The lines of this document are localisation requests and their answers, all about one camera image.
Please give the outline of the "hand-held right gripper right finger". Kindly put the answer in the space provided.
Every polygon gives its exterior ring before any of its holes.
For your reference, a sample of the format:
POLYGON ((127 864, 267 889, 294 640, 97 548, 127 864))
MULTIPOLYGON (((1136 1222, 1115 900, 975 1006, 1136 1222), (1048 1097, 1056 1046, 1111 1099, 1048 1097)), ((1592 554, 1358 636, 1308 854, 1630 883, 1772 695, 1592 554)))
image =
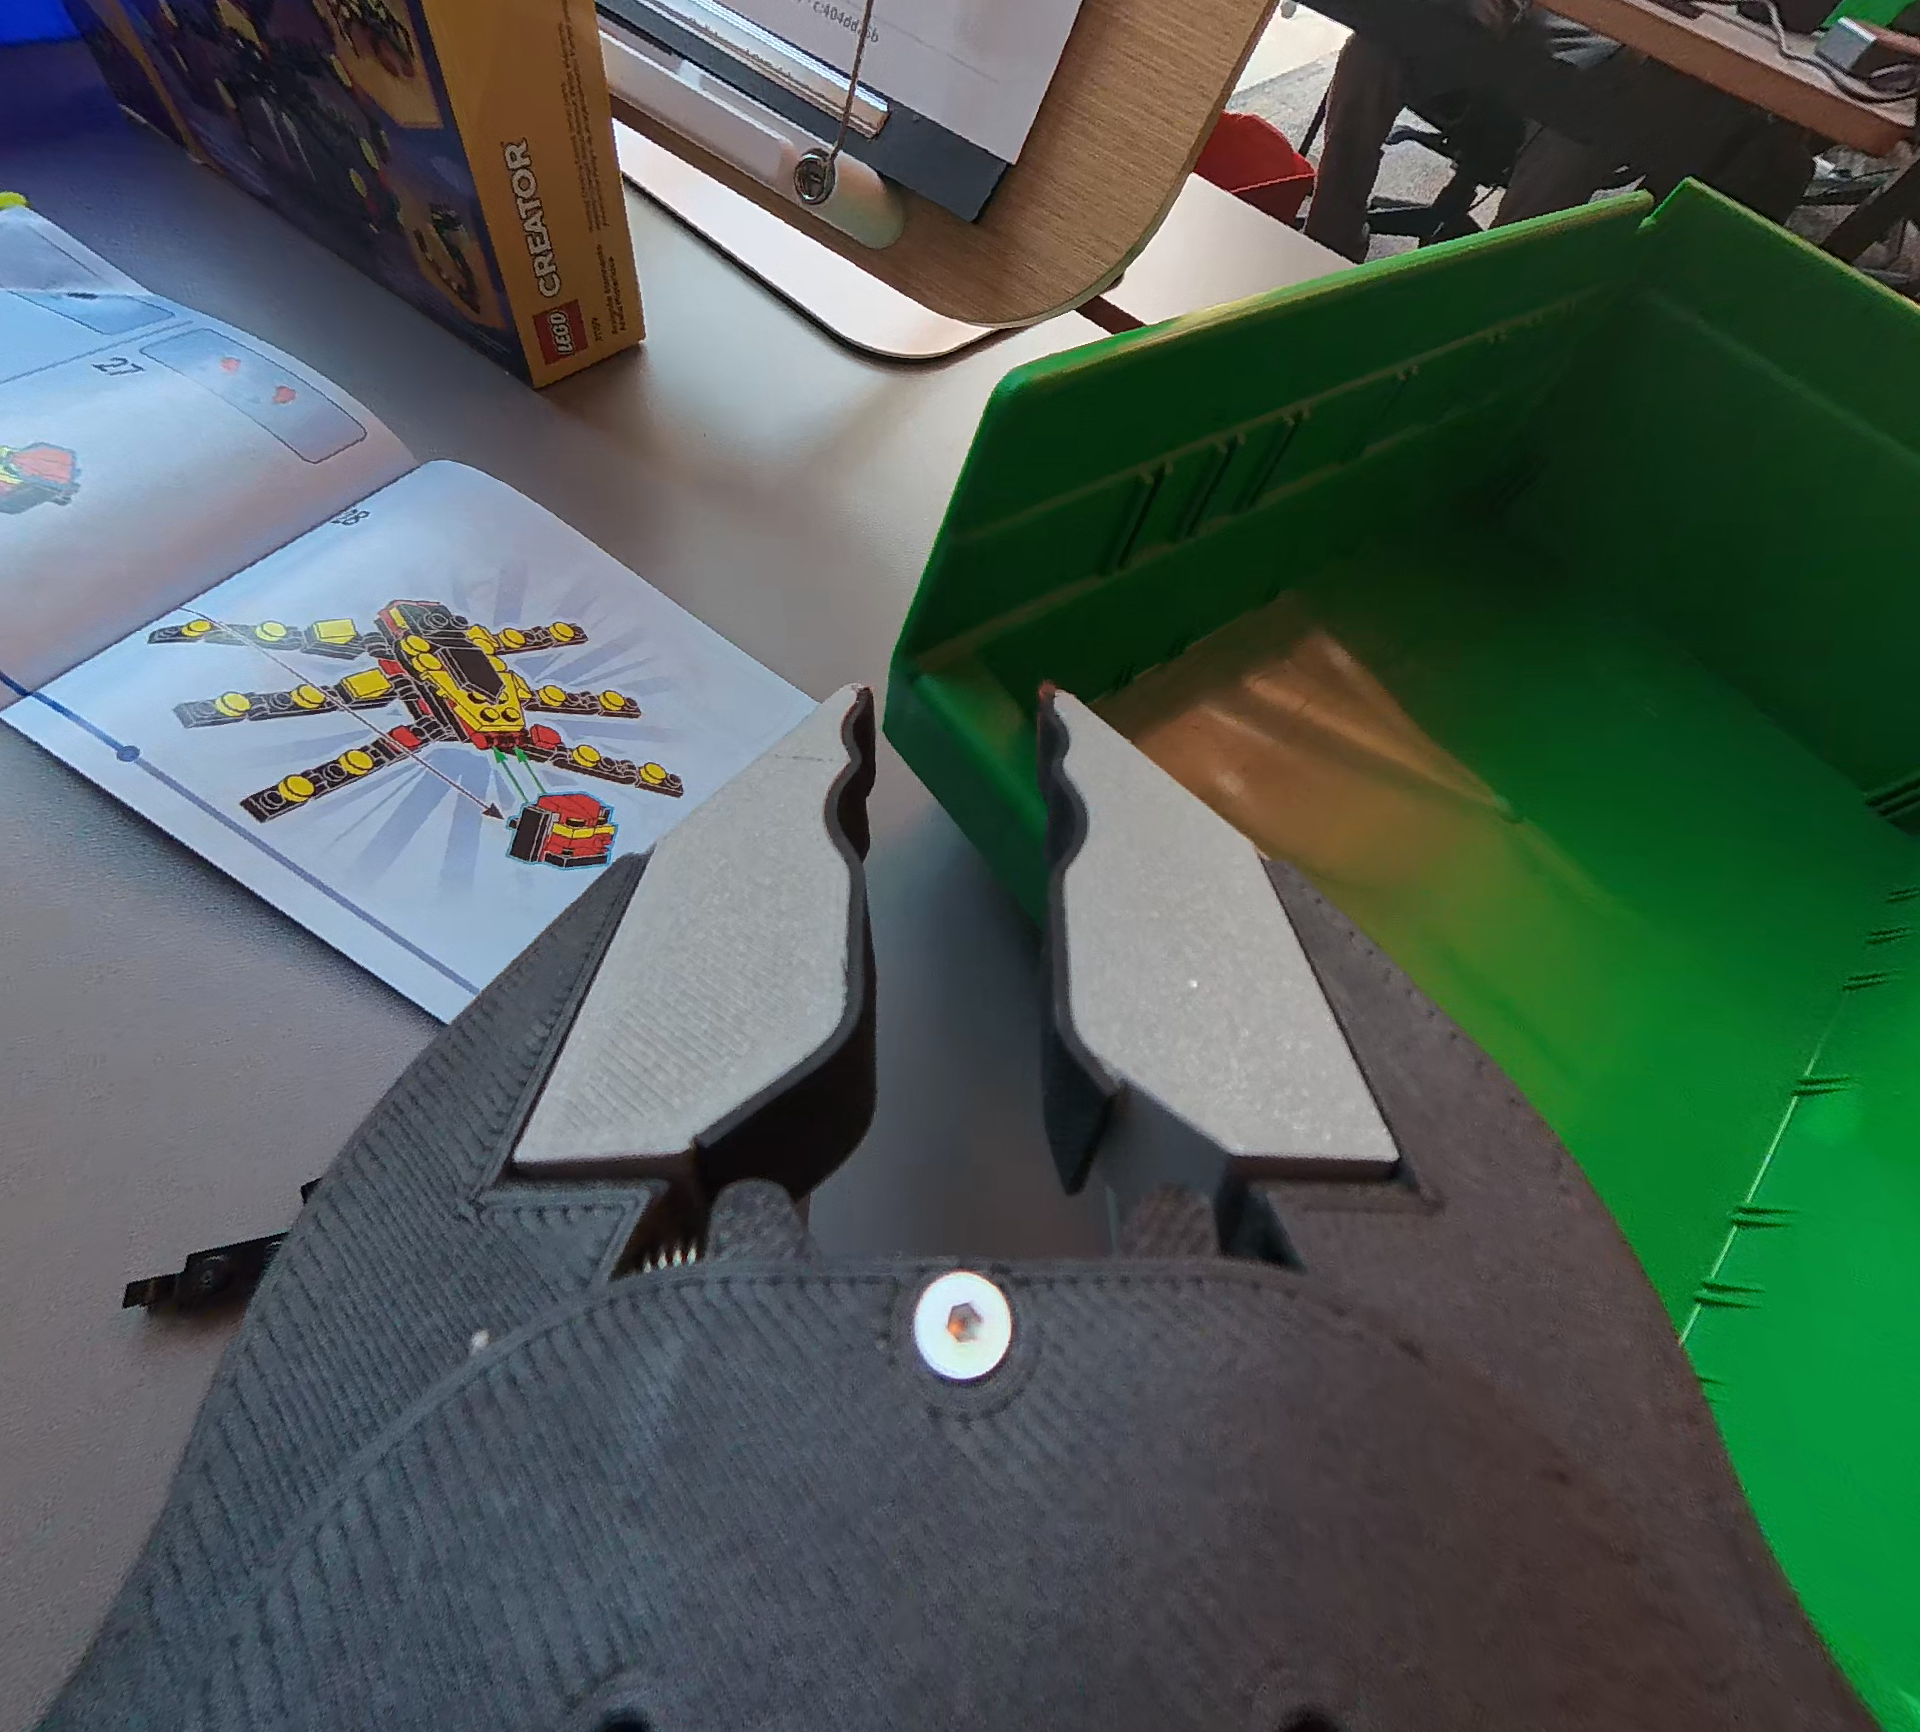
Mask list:
POLYGON ((1039 701, 1042 1132, 1115 1229, 1195 1195, 1230 1256, 1284 1256, 1276 1182, 1379 1182, 1398 1149, 1257 847, 1079 697, 1039 701))

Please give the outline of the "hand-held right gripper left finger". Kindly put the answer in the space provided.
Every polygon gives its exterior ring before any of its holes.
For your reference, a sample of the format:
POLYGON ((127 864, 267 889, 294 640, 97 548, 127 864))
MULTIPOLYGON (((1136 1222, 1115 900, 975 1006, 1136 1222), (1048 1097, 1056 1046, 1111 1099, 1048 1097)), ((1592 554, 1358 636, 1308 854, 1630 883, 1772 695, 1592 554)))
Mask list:
POLYGON ((809 1193, 851 1155, 876 1107, 872 784, 872 694, 847 686, 658 841, 516 1174, 809 1193))

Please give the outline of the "black lego piece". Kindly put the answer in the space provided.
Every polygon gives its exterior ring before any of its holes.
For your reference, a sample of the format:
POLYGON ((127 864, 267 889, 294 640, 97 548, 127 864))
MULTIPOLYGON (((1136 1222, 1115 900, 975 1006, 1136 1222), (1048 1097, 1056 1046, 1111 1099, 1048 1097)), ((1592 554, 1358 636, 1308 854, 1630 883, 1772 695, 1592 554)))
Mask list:
POLYGON ((200 1314, 244 1302, 286 1239, 286 1231, 277 1231, 194 1250, 185 1256, 179 1270, 131 1279, 122 1289, 120 1308, 141 1314, 200 1314))

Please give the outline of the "lego instruction booklet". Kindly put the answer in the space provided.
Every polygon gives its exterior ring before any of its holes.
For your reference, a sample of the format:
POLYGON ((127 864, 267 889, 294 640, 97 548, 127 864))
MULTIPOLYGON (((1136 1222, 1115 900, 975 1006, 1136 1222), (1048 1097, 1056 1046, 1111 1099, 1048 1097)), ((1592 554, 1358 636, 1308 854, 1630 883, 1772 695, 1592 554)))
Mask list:
POLYGON ((428 1015, 809 713, 497 479, 1 236, 3 722, 428 1015))

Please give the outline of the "yellow and purple lego box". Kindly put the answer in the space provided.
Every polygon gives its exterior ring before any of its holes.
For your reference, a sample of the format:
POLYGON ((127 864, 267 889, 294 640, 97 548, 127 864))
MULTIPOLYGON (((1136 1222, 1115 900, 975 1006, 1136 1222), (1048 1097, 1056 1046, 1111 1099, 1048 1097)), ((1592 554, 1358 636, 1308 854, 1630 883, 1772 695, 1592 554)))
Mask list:
POLYGON ((535 387, 642 341, 592 0, 62 0, 120 104, 535 387))

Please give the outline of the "green plastic bin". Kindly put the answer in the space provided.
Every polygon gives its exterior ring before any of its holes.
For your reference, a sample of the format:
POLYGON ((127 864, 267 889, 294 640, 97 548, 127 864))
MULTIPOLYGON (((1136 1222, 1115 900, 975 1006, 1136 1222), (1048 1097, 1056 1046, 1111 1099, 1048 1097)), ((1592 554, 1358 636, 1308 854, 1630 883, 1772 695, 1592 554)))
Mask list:
POLYGON ((1008 376, 883 728, 1040 912, 1081 695, 1486 1050, 1915 1729, 1915 307, 1703 186, 1008 376))

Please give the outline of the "red bin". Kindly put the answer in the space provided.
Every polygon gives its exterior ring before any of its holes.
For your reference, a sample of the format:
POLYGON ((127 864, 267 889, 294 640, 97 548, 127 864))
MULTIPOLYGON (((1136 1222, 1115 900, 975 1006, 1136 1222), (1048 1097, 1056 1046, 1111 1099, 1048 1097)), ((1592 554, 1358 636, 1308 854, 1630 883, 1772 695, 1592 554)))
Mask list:
POLYGON ((1194 177, 1285 225, 1297 219, 1314 184, 1310 162, 1255 114, 1218 116, 1194 177))

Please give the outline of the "wooden display stand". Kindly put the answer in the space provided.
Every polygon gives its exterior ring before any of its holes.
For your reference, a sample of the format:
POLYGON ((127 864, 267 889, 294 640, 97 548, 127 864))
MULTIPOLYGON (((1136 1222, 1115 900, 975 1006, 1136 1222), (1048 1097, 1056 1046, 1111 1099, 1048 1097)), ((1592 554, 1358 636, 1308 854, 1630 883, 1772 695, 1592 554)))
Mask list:
POLYGON ((1113 284, 1276 3, 1083 0, 1016 162, 991 165, 901 110, 878 133, 851 116, 820 209, 792 175, 828 146, 843 95, 828 116, 648 0, 596 6, 627 177, 816 328, 914 361, 1113 284))

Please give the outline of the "wooden table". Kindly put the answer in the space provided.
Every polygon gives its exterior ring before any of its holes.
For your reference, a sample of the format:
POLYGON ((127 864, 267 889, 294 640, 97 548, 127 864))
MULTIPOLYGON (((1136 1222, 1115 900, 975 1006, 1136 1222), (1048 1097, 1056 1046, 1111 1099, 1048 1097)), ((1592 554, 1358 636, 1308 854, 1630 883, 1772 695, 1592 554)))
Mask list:
POLYGON ((1649 0, 1527 3, 1821 140, 1873 158, 1915 142, 1911 102, 1850 98, 1821 66, 1787 60, 1774 41, 1733 16, 1716 10, 1680 16, 1649 0))

